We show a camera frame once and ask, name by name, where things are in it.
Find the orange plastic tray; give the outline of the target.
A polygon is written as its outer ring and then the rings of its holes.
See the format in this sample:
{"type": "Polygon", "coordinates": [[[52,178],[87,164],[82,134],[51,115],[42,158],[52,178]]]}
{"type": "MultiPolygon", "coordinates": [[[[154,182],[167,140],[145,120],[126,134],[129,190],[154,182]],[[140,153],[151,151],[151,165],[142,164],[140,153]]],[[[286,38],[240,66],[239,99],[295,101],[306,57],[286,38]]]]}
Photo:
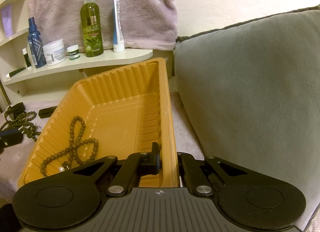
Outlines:
{"type": "Polygon", "coordinates": [[[18,180],[18,186],[40,179],[44,159],[69,146],[70,123],[85,121],[84,138],[95,138],[97,158],[126,159],[160,149],[158,175],[141,179],[143,187],[179,184],[174,127],[166,63],[163,58],[123,66],[76,82],[44,126],[18,180]]]}

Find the grey cushion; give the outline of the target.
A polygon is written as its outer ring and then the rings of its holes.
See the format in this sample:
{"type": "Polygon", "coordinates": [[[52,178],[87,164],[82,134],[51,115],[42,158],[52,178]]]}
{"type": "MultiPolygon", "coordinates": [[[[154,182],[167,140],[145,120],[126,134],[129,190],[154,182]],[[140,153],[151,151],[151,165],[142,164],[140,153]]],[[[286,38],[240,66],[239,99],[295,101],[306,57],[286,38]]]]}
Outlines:
{"type": "Polygon", "coordinates": [[[180,37],[175,74],[205,155],[289,182],[319,231],[319,7],[180,37]]]}

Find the blue white tube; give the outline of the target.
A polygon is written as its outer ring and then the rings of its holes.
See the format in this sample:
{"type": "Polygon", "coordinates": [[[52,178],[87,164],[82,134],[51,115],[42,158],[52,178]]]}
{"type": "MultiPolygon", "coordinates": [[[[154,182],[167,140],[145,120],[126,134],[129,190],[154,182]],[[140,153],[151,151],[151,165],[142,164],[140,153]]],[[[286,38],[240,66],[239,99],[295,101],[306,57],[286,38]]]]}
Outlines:
{"type": "Polygon", "coordinates": [[[121,31],[121,24],[120,24],[120,1],[119,0],[113,0],[113,22],[114,22],[113,50],[115,53],[124,52],[125,44],[124,44],[124,37],[121,31]]]}

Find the small green white jar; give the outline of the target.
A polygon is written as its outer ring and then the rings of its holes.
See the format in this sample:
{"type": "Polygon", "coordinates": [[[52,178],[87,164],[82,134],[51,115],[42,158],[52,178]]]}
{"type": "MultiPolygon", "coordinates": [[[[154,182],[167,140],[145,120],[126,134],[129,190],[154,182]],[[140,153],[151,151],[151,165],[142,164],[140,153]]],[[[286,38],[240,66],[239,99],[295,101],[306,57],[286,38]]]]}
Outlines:
{"type": "Polygon", "coordinates": [[[75,60],[80,57],[79,46],[72,45],[67,47],[67,57],[69,60],[75,60]]]}

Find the white cream jar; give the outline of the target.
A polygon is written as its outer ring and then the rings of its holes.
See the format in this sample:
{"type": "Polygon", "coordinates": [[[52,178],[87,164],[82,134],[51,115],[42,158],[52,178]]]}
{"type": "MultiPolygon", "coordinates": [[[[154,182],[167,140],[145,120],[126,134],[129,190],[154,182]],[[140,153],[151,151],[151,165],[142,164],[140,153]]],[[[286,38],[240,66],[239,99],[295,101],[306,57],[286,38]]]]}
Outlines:
{"type": "Polygon", "coordinates": [[[48,66],[53,66],[66,59],[63,39],[58,39],[43,46],[43,54],[48,66]]]}

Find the cream corner shelf unit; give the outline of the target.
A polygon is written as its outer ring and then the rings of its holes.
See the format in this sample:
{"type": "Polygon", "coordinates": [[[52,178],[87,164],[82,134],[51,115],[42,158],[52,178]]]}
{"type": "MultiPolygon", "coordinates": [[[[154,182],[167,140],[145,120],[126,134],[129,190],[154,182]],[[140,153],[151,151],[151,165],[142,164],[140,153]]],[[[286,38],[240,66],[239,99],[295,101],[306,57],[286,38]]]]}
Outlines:
{"type": "Polygon", "coordinates": [[[115,53],[112,47],[104,48],[102,55],[88,58],[81,55],[75,60],[64,60],[53,66],[32,68],[6,79],[6,74],[24,65],[22,49],[27,47],[28,0],[1,0],[1,5],[12,4],[12,25],[10,37],[1,36],[1,81],[8,103],[56,100],[81,77],[81,71],[90,68],[133,64],[151,58],[152,49],[126,47],[124,52],[115,53]]]}

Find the dark green pencil tube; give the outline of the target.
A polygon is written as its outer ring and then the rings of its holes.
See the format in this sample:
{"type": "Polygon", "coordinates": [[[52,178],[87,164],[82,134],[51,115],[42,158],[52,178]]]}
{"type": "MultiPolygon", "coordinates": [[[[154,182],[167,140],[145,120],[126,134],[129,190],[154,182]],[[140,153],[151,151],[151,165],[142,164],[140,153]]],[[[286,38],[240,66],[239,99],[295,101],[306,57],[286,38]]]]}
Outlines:
{"type": "Polygon", "coordinates": [[[16,69],[16,70],[13,70],[9,73],[6,74],[6,79],[9,79],[15,75],[17,75],[18,73],[24,71],[26,69],[26,67],[22,67],[22,68],[19,68],[19,69],[16,69]]]}

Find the green olive spray bottle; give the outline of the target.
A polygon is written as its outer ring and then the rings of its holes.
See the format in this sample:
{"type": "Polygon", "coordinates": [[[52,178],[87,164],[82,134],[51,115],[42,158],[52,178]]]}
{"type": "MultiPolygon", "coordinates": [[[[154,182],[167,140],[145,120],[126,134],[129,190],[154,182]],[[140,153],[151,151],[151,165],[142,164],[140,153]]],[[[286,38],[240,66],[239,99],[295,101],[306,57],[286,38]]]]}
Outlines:
{"type": "Polygon", "coordinates": [[[100,9],[95,0],[84,0],[80,10],[82,39],[87,57],[102,55],[103,37],[101,33],[100,9]]]}

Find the small black white bottle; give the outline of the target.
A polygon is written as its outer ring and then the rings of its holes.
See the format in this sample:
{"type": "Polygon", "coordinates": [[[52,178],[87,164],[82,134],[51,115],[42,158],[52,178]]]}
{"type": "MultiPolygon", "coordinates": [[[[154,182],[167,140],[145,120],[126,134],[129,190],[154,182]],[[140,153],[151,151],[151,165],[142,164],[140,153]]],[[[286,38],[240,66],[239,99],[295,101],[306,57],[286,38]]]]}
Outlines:
{"type": "Polygon", "coordinates": [[[22,53],[23,53],[23,56],[24,56],[25,64],[26,64],[27,68],[30,69],[31,68],[31,62],[30,62],[29,55],[28,55],[26,47],[22,49],[22,53]]]}

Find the mauve fleece towel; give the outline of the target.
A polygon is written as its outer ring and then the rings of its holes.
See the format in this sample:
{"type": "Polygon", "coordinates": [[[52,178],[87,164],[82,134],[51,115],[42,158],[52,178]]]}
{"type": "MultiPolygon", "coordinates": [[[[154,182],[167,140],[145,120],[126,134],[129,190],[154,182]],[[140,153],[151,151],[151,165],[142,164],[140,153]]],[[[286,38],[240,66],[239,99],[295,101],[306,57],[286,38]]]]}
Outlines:
{"type": "MultiPolygon", "coordinates": [[[[84,0],[28,0],[44,44],[62,39],[83,47],[80,10],[84,0]]],[[[113,0],[95,0],[105,49],[112,47],[113,0]]],[[[119,0],[120,26],[126,47],[170,51],[177,38],[175,0],[119,0]]]]}

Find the blue spray bottle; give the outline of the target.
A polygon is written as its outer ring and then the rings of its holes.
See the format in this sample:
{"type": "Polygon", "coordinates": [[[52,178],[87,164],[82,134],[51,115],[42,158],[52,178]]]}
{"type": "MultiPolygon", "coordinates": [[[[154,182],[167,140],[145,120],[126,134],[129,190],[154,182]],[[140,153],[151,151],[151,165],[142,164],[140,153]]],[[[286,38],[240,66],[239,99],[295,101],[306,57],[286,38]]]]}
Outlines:
{"type": "Polygon", "coordinates": [[[31,57],[33,59],[36,69],[39,69],[46,65],[46,59],[43,54],[43,43],[41,39],[41,33],[37,29],[34,17],[28,19],[29,23],[29,34],[28,34],[28,44],[31,51],[31,57]]]}

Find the purple tube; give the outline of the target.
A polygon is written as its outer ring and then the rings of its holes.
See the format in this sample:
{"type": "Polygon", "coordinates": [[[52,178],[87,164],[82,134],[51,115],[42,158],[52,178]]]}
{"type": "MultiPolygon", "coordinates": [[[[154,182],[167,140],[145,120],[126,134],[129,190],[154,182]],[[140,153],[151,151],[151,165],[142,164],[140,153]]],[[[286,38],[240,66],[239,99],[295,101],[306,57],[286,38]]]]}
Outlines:
{"type": "Polygon", "coordinates": [[[3,29],[5,36],[9,37],[13,35],[12,28],[12,4],[9,4],[1,9],[1,17],[3,23],[3,29]]]}

